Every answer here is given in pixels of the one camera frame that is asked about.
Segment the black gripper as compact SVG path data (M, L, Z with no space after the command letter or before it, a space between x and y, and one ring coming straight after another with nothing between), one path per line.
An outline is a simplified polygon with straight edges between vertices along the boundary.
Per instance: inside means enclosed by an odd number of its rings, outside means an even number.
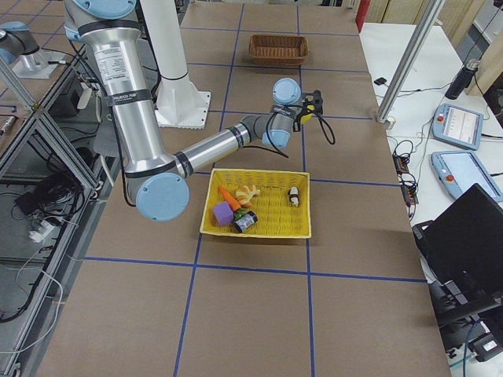
M314 106L314 115L323 115L323 99L320 90L302 93L302 109L306 104L312 104Z

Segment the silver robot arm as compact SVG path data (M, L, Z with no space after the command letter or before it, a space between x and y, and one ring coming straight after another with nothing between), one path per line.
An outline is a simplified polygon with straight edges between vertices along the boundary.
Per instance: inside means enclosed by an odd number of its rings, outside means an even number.
M211 101L189 78L172 1L67 1L65 29L94 54L127 165L126 198L152 221L170 221L189 202L186 178L260 140L276 152L310 115L322 113L319 91L304 93L290 78L273 87L268 115L250 115L188 148L170 154L164 126L201 128Z
M13 71L21 79L49 79L58 65L66 64L65 53L42 49L20 21L1 24L1 58L15 64Z

